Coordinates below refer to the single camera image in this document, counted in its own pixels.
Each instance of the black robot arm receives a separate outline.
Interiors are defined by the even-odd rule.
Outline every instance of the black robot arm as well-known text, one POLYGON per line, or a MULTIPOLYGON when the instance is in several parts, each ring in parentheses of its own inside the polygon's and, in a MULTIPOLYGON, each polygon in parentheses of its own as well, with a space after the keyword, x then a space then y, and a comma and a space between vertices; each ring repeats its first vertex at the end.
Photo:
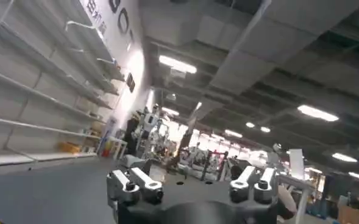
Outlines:
POLYGON ((108 204, 119 224, 273 224, 279 202, 275 186, 274 169, 259 178, 252 166, 237 180, 212 184, 163 185, 137 167, 107 175, 108 204))

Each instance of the metal shelf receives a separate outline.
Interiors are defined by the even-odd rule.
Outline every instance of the metal shelf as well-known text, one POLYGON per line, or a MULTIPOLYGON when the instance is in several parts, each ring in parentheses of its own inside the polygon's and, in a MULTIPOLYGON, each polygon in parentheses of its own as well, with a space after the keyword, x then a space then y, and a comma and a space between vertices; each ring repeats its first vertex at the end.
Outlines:
POLYGON ((28 86, 20 84, 17 81, 15 81, 13 79, 10 79, 10 78, 2 75, 2 74, 0 74, 0 82, 2 82, 3 84, 6 84, 8 86, 11 86, 12 88, 15 88, 18 91, 21 91, 21 92, 23 92, 25 94, 34 96, 34 97, 36 97, 36 98, 38 98, 40 100, 45 100, 46 102, 53 103, 54 105, 56 105, 56 106, 58 106, 60 108, 66 109, 67 111, 72 112, 73 114, 78 115, 79 117, 82 117, 84 119, 89 119, 89 120, 92 120, 92 121, 102 122, 101 120, 99 120, 99 119, 97 119, 95 117, 91 117, 91 116, 85 114, 83 111, 77 110, 77 109, 69 106, 68 104, 65 104, 63 102, 58 101, 55 98, 47 96, 47 95, 37 91, 36 89, 32 89, 32 88, 30 88, 28 86))
POLYGON ((36 161, 50 161, 58 159, 83 158, 89 156, 96 156, 96 153, 69 153, 69 152, 53 152, 53 153, 27 153, 26 156, 33 158, 36 161))
MULTIPOLYGON (((79 0, 64 0, 59 1, 60 7, 65 11, 65 13, 74 21, 90 26, 91 21, 84 10, 82 4, 79 0)), ((88 29, 81 26, 73 27, 78 33, 82 33, 82 36, 85 37, 89 46, 93 46, 91 51, 96 56, 97 60, 106 62, 108 66, 108 75, 115 80, 123 81, 124 78, 121 72, 116 68, 112 55, 108 51, 105 43, 98 34, 97 29, 88 29)))
POLYGON ((60 69, 53 61, 51 61, 51 59, 45 57, 36 48, 32 47, 28 43, 28 41, 24 40, 21 35, 18 32, 14 31, 8 24, 3 23, 0 27, 0 37, 3 40, 12 43, 17 49, 21 51, 22 54, 26 54, 38 65, 42 66, 46 70, 46 72, 54 74, 58 78, 63 80, 81 96, 86 97, 88 100, 92 101, 100 107, 112 109, 109 105, 107 105, 107 103, 105 103, 92 91, 86 89, 86 87, 78 83, 73 76, 67 74, 65 71, 60 69))
POLYGON ((86 157, 97 156, 96 153, 67 153, 67 152, 53 152, 53 153, 27 153, 16 152, 16 150, 0 150, 0 166, 27 164, 34 162, 52 161, 59 159, 78 159, 86 157))
POLYGON ((63 16, 59 14, 61 10, 64 11, 61 5, 57 5, 56 9, 53 9, 51 4, 55 3, 54 1, 20 1, 19 3, 33 16, 33 19, 37 20, 50 32, 59 46, 69 50, 72 58, 87 71, 86 74, 91 78, 91 82, 100 86, 107 93, 118 94, 116 88, 104 77, 105 72, 97 64, 97 58, 92 57, 91 53, 86 53, 90 51, 85 49, 83 44, 89 42, 89 40, 83 40, 86 30, 82 33, 73 32, 74 28, 69 31, 65 30, 68 21, 64 19, 69 17, 67 14, 63 16))
POLYGON ((32 162, 34 162, 34 160, 29 157, 10 152, 8 150, 0 150, 0 166, 25 164, 32 162))
POLYGON ((27 124, 27 123, 22 123, 22 122, 17 122, 17 121, 5 120, 5 119, 1 119, 1 118, 0 118, 0 124, 17 126, 17 127, 21 127, 21 128, 32 128, 32 129, 41 130, 41 131, 50 131, 50 132, 54 132, 54 133, 77 136, 77 137, 82 137, 82 138, 100 139, 100 137, 93 136, 93 135, 86 135, 86 134, 61 130, 61 129, 57 129, 57 128, 49 128, 49 127, 45 127, 45 126, 38 126, 38 125, 32 125, 32 124, 27 124))

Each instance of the ceiling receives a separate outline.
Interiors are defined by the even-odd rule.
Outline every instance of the ceiling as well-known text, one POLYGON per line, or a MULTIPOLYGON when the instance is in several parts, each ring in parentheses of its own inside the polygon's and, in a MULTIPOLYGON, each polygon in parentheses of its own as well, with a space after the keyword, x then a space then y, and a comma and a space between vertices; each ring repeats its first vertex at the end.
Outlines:
POLYGON ((235 139, 242 145, 278 142, 303 149, 324 171, 359 173, 359 1, 150 0, 141 17, 153 85, 179 121, 196 117, 200 129, 242 133, 235 139), (159 55, 197 73, 173 76, 159 55), (175 101, 166 98, 172 93, 175 101), (308 117, 297 110, 302 104, 339 120, 308 117), (337 161, 334 152, 358 164, 337 161))

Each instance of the ceiling light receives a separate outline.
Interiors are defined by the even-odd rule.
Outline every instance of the ceiling light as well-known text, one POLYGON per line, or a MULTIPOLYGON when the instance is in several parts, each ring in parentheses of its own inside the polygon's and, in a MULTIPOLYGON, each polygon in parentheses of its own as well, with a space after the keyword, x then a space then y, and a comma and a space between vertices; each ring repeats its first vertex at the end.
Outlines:
POLYGON ((261 127, 260 130, 266 133, 269 133, 271 131, 268 127, 261 127))
POLYGON ((341 153, 334 153, 332 155, 332 157, 334 157, 335 159, 338 159, 338 160, 345 161, 345 162, 350 162, 350 163, 356 163, 357 162, 357 160, 355 158, 343 155, 341 153))
POLYGON ((253 124, 251 122, 247 122, 246 126, 249 127, 249 128, 253 128, 253 127, 255 127, 255 124, 253 124))
POLYGON ((349 175, 359 179, 359 174, 357 174, 357 173, 349 172, 349 175))
POLYGON ((234 136, 234 137, 236 137, 236 138, 242 138, 242 137, 243 137, 242 134, 239 134, 239 133, 237 133, 237 132, 234 132, 234 131, 231 131, 231 130, 228 130, 228 129, 226 129, 225 133, 226 133, 227 135, 231 135, 231 136, 234 136))
POLYGON ((311 117, 320 118, 326 121, 337 121, 339 119, 335 115, 329 114, 313 107, 309 107, 307 105, 301 105, 297 109, 303 114, 306 114, 311 117))
POLYGON ((197 72, 197 68, 194 67, 193 65, 186 64, 184 62, 175 60, 173 58, 170 58, 170 57, 167 57, 164 55, 159 56, 159 61, 160 61, 160 63, 168 65, 168 66, 172 67, 173 69, 176 69, 181 72, 189 72, 192 74, 197 72))
POLYGON ((218 140, 224 140, 225 138, 220 136, 220 135, 216 135, 216 134, 211 134, 212 137, 218 139, 218 140))
POLYGON ((315 169, 313 167, 307 167, 307 168, 305 168, 305 171, 307 171, 307 172, 312 171, 312 172, 315 172, 315 173, 323 173, 323 171, 315 169))
POLYGON ((201 103, 201 102, 198 102, 198 103, 197 103, 197 106, 196 106, 196 110, 198 110, 201 106, 202 106, 202 103, 201 103))
POLYGON ((178 112, 178 111, 169 109, 169 108, 167 108, 167 107, 162 107, 162 111, 167 112, 167 113, 169 113, 169 114, 171 114, 171 115, 174 115, 174 116, 178 116, 178 115, 179 115, 179 112, 178 112))

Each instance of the gray floor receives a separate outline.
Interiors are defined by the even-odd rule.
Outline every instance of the gray floor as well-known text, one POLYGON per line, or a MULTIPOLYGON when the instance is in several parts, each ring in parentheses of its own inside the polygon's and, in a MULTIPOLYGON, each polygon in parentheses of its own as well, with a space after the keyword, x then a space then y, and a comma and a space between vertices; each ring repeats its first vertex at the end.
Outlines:
POLYGON ((0 220, 12 224, 114 224, 105 176, 93 161, 0 176, 0 220))

